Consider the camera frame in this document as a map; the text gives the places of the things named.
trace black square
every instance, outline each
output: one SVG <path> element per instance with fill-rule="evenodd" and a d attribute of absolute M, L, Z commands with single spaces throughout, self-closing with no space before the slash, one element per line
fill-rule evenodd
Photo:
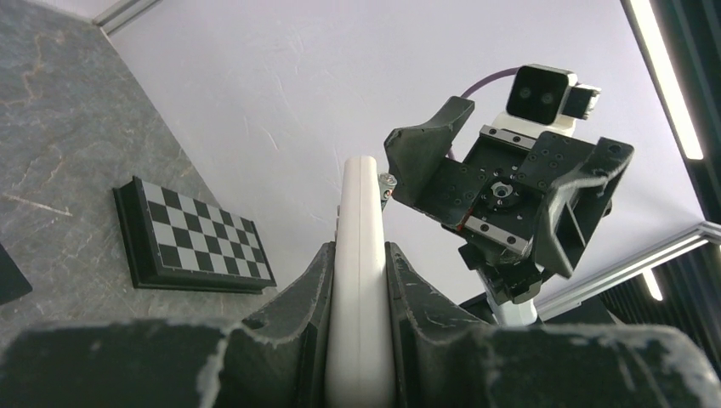
<path fill-rule="evenodd" d="M 245 232 L 236 229 L 236 232 L 238 233 L 238 239 L 241 241 L 241 244 L 250 245 L 250 241 L 247 239 L 247 235 Z"/>
<path fill-rule="evenodd" d="M 255 258 L 256 262 L 260 262 L 261 264 L 265 264 L 265 260 L 263 260 L 263 252 L 260 251 L 257 248 L 253 248 L 253 257 Z"/>
<path fill-rule="evenodd" d="M 238 244 L 236 242 L 231 242 L 230 247 L 233 248 L 233 255 L 235 255 L 236 258 L 239 258 L 239 259 L 246 258 L 245 254 L 243 254 L 243 248 L 242 248 L 241 244 Z"/>
<path fill-rule="evenodd" d="M 258 266 L 255 263 L 248 262 L 248 269 L 250 269 L 250 276 L 253 278 L 259 278 L 260 277 L 260 270 L 258 270 Z"/>
<path fill-rule="evenodd" d="M 182 210 L 183 208 L 180 207 L 180 197 L 178 197 L 178 193 L 175 191 L 171 191 L 168 189 L 162 188 L 162 197 L 165 199 L 165 205 L 172 208 L 178 208 L 179 210 Z"/>
<path fill-rule="evenodd" d="M 220 210 L 220 217 L 223 219 L 223 224 L 233 226 L 233 218 L 230 217 L 229 212 Z"/>
<path fill-rule="evenodd" d="M 188 224 L 188 230 L 202 232 L 201 220 L 193 214 L 185 213 L 185 222 Z"/>
<path fill-rule="evenodd" d="M 218 238 L 215 238 L 214 236 L 208 236 L 205 235 L 205 242 L 207 243 L 207 249 L 210 251 L 210 253 L 222 253 L 220 251 L 220 243 L 218 243 Z"/>
<path fill-rule="evenodd" d="M 506 104 L 506 112 L 527 121 L 550 125 L 555 122 L 571 84 L 563 72 L 534 66 L 522 66 Z"/>
<path fill-rule="evenodd" d="M 246 232 L 253 232 L 253 223 L 251 223 L 245 218 L 241 218 L 241 221 L 243 222 L 243 229 Z"/>
<path fill-rule="evenodd" d="M 150 209 L 150 218 L 158 223 L 170 225 L 170 217 L 167 215 L 167 208 L 156 202 L 148 201 L 148 209 Z"/>
<path fill-rule="evenodd" d="M 228 239 L 228 231 L 225 230 L 224 225 L 218 224 L 215 221 L 213 221 L 213 228 L 215 229 L 215 235 L 218 238 L 223 238 L 224 240 Z"/>
<path fill-rule="evenodd" d="M 198 200 L 193 200 L 196 203 L 196 210 L 198 216 L 203 218 L 210 218 L 210 212 L 207 210 L 207 204 Z"/>
<path fill-rule="evenodd" d="M 181 248 L 193 249 L 193 241 L 190 240 L 190 232 L 187 229 L 180 229 L 173 227 L 173 235 L 175 236 L 175 243 Z"/>
<path fill-rule="evenodd" d="M 225 267 L 228 268 L 228 273 L 231 275 L 240 275 L 241 271 L 238 270 L 238 264 L 233 258 L 223 257 L 225 259 Z"/>
<path fill-rule="evenodd" d="M 163 266 L 170 268 L 180 268 L 180 255 L 178 254 L 178 248 L 175 246 L 158 245 L 160 247 L 160 259 L 162 260 Z"/>
<path fill-rule="evenodd" d="M 198 258 L 198 269 L 205 270 L 207 272 L 215 272 L 213 269 L 213 261 L 210 260 L 209 253 L 196 251 L 196 258 Z"/>

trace black chessboard frame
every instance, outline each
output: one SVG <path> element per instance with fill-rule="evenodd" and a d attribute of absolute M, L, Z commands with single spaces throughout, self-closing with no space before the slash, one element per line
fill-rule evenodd
<path fill-rule="evenodd" d="M 113 195 L 134 287 L 259 294 L 275 286 L 252 221 L 137 177 Z"/>

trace purple cable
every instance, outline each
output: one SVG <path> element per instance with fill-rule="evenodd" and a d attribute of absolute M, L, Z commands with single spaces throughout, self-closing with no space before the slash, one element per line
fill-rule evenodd
<path fill-rule="evenodd" d="M 505 77 L 512 77 L 516 75 L 516 72 L 518 72 L 519 67 L 516 68 L 508 68 L 507 70 L 496 72 L 495 74 L 490 74 L 489 76 L 481 79 L 480 81 L 476 82 L 471 86 L 471 88 L 466 89 L 466 92 L 461 94 L 461 98 L 468 99 L 471 95 L 475 93 L 475 91 L 483 88 L 484 86 L 488 85 L 489 83 L 496 81 L 497 79 L 505 78 Z M 456 155 L 453 154 L 453 149 L 448 150 L 448 154 L 446 155 L 451 160 L 456 160 Z"/>

